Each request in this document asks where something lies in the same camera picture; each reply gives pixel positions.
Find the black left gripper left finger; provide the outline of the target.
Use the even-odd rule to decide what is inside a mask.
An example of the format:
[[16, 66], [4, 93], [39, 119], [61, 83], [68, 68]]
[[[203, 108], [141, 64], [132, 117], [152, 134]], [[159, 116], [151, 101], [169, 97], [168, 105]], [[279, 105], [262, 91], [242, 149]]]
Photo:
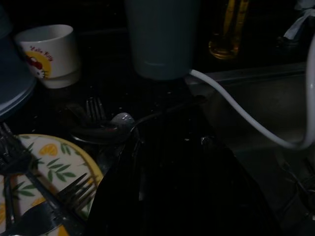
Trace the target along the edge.
[[100, 182], [88, 218], [88, 236], [137, 233], [143, 141], [130, 138]]

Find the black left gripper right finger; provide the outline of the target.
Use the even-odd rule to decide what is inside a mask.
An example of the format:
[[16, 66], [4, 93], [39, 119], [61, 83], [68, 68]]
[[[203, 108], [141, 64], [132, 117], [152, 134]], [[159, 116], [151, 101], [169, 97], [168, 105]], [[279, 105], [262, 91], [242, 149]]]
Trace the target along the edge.
[[140, 126], [146, 136], [141, 236], [272, 236], [256, 182], [197, 105], [170, 103]]

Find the steel fork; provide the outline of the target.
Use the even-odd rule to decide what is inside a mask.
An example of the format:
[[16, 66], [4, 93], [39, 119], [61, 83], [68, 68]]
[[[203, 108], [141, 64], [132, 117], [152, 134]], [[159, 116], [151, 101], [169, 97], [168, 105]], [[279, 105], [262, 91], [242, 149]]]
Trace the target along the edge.
[[49, 206], [62, 219], [63, 225], [70, 225], [76, 228], [84, 228], [84, 221], [74, 215], [61, 201], [53, 195], [32, 173], [32, 154], [23, 146], [21, 141], [15, 137], [6, 123], [0, 124], [0, 139], [4, 139], [5, 164], [0, 167], [0, 173], [24, 174], [34, 185], [34, 187], [46, 199]]
[[91, 176], [88, 177], [87, 173], [85, 173], [56, 195], [53, 194], [53, 196], [75, 217], [86, 222], [88, 213], [84, 213], [82, 210], [92, 202], [95, 192], [96, 185], [93, 178]]
[[105, 127], [106, 114], [101, 100], [98, 97], [90, 97], [86, 100], [86, 113], [89, 125]]

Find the lemon pattern plate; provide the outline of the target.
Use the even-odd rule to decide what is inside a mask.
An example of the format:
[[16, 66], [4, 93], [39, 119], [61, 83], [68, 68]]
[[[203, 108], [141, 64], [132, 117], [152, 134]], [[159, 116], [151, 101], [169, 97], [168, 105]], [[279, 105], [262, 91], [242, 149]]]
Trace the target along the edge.
[[[77, 145], [54, 136], [24, 134], [18, 136], [18, 139], [33, 156], [33, 173], [53, 194], [64, 190], [83, 176], [79, 185], [86, 188], [86, 193], [91, 196], [84, 201], [85, 196], [81, 195], [78, 201], [70, 199], [68, 203], [82, 219], [87, 220], [96, 189], [103, 178], [93, 159]], [[11, 177], [11, 186], [18, 217], [45, 200], [31, 181], [22, 174], [14, 174]]]

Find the steel spoon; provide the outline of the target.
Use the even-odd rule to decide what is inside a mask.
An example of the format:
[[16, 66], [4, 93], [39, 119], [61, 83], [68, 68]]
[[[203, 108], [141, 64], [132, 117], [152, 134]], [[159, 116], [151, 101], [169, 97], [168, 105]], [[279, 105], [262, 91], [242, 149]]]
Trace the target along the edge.
[[196, 106], [199, 104], [202, 104], [206, 102], [206, 98], [202, 95], [198, 95], [193, 97], [192, 99], [185, 101], [183, 103], [180, 103], [178, 105], [166, 108], [162, 111], [155, 112], [153, 114], [147, 115], [143, 118], [140, 118], [138, 120], [134, 120], [134, 118], [129, 113], [119, 113], [116, 116], [114, 116], [111, 120], [114, 124], [120, 124], [123, 126], [123, 128], [129, 132], [132, 132], [138, 125], [145, 123], [147, 121], [151, 121], [155, 118], [159, 118], [160, 116], [168, 115], [173, 112], [180, 111], [182, 109]]

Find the steel table knife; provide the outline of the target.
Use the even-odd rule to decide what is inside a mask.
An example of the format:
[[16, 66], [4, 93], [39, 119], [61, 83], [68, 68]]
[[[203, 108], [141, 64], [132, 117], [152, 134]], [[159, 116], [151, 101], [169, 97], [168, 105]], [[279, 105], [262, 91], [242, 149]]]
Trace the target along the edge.
[[54, 211], [47, 202], [40, 203], [25, 212], [0, 236], [42, 236], [63, 225], [71, 235], [80, 235], [83, 224], [73, 217]]

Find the stainless steel sink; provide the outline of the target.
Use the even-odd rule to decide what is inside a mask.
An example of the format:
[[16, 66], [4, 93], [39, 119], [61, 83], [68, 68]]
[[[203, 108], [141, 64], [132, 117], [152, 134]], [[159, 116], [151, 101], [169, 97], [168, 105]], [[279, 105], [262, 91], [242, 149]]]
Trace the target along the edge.
[[[289, 143], [306, 133], [305, 64], [209, 73], [261, 125]], [[204, 114], [245, 169], [276, 226], [276, 236], [315, 236], [315, 139], [303, 150], [271, 141], [204, 81], [187, 76], [204, 95]]]

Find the grey canister dispenser red label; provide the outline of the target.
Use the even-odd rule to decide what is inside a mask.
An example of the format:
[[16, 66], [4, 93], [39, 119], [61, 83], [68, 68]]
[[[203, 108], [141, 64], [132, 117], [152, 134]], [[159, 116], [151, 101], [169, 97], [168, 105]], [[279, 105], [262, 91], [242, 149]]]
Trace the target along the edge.
[[132, 63], [156, 81], [191, 69], [200, 0], [125, 0]]

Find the pale blue plate stack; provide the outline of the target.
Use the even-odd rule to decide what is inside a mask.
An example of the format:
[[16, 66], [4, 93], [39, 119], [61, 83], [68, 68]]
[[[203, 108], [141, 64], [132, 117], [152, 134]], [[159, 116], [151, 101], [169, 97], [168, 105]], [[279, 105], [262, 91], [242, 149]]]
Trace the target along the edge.
[[36, 78], [13, 42], [12, 30], [9, 16], [0, 3], [0, 121], [20, 109], [36, 85]]

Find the yellow oil glass bottle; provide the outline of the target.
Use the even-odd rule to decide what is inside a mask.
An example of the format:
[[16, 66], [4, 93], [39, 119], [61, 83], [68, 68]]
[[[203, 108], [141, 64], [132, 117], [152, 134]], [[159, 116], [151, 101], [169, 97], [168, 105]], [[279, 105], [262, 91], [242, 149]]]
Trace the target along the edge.
[[221, 60], [238, 56], [250, 0], [218, 0], [209, 52]]

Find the white Hello Kitty cup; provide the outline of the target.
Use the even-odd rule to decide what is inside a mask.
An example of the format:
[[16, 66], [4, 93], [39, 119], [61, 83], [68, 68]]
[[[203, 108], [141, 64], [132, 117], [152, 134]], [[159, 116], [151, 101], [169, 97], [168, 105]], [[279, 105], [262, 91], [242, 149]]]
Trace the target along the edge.
[[81, 76], [81, 62], [73, 27], [48, 25], [15, 36], [31, 73], [47, 88], [61, 89]]

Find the white tie on faucet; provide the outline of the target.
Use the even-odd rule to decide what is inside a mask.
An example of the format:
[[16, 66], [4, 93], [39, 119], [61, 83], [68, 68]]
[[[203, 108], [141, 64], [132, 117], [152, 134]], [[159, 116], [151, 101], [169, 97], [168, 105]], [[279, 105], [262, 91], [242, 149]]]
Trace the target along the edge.
[[293, 40], [295, 36], [297, 35], [298, 31], [302, 27], [303, 23], [309, 18], [309, 17], [315, 17], [315, 9], [310, 8], [303, 11], [303, 14], [301, 17], [299, 17], [292, 25], [291, 27], [285, 32], [283, 35], [285, 38], [289, 40]]

